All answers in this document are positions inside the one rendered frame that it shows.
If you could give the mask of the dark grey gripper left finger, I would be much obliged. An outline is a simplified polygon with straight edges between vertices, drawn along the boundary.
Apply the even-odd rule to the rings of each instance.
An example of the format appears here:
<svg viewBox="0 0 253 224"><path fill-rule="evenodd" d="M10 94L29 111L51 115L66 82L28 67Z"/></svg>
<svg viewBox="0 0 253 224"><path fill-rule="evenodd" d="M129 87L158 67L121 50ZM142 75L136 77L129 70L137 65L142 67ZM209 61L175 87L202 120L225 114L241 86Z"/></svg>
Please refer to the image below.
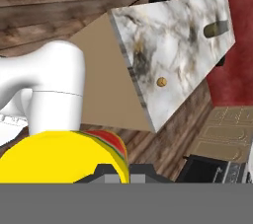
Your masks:
<svg viewBox="0 0 253 224"><path fill-rule="evenodd" d="M119 184L120 182L117 171L110 164L99 164L92 175L79 180L81 184Z"/></svg>

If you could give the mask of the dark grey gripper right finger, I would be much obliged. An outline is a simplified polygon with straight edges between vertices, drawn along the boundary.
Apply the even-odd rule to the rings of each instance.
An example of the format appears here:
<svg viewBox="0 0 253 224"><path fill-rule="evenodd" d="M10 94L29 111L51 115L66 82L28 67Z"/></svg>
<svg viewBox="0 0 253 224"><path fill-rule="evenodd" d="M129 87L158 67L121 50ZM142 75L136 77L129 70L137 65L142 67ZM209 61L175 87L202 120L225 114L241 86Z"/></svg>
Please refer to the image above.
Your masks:
<svg viewBox="0 0 253 224"><path fill-rule="evenodd" d="M130 164L129 181L132 184L169 184L170 180L157 174L152 164Z"/></svg>

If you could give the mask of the tan panelled cabinet run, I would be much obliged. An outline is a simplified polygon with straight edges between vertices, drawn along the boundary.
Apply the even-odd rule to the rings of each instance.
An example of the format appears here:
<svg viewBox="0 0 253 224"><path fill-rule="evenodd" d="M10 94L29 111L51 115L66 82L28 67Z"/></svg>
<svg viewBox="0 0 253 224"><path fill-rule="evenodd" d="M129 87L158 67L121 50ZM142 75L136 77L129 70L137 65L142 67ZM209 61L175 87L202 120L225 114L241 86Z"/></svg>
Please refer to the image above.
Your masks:
<svg viewBox="0 0 253 224"><path fill-rule="evenodd" d="M252 136L253 107L216 107L194 140L191 154L244 163Z"/></svg>

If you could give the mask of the marble top island counter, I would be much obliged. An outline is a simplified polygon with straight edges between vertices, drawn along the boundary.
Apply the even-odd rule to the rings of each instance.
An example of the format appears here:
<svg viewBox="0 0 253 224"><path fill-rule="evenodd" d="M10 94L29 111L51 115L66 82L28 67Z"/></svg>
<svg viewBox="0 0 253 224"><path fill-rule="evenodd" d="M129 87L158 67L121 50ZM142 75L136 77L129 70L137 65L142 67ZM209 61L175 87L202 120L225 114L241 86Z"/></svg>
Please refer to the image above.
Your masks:
<svg viewBox="0 0 253 224"><path fill-rule="evenodd" d="M206 38L204 27L228 21ZM71 38L85 55L82 121L156 132L235 43L228 0L112 9ZM167 85L158 87L159 77Z"/></svg>

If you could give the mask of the yellow round object, red-green stripes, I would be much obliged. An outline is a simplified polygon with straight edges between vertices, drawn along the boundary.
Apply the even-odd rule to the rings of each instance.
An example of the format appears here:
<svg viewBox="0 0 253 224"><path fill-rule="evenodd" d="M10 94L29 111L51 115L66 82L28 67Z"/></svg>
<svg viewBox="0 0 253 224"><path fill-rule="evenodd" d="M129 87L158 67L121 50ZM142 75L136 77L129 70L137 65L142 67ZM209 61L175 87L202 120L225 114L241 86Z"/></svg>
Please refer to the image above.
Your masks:
<svg viewBox="0 0 253 224"><path fill-rule="evenodd" d="M109 130L45 131L26 137L0 157L0 184L73 184L111 165L129 182L127 149Z"/></svg>

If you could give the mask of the black appliance with controls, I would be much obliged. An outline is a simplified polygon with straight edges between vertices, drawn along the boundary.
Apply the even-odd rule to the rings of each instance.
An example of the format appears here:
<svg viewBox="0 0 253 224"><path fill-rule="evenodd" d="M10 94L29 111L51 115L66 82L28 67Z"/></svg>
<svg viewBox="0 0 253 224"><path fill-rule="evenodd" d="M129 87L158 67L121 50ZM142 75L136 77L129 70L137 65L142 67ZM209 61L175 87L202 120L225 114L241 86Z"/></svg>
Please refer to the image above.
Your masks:
<svg viewBox="0 0 253 224"><path fill-rule="evenodd" d="M198 155L186 157L177 183L247 184L251 182L246 163L234 163Z"/></svg>

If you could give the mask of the olive green cylinder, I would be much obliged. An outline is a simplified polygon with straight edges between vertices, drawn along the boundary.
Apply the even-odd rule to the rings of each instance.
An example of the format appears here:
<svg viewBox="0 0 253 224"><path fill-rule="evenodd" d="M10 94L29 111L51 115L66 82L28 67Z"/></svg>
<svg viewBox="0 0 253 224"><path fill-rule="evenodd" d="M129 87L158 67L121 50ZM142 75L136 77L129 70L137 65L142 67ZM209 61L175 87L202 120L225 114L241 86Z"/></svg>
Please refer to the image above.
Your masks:
<svg viewBox="0 0 253 224"><path fill-rule="evenodd" d="M204 27L204 36L206 38L218 37L229 31L228 21L217 21Z"/></svg>

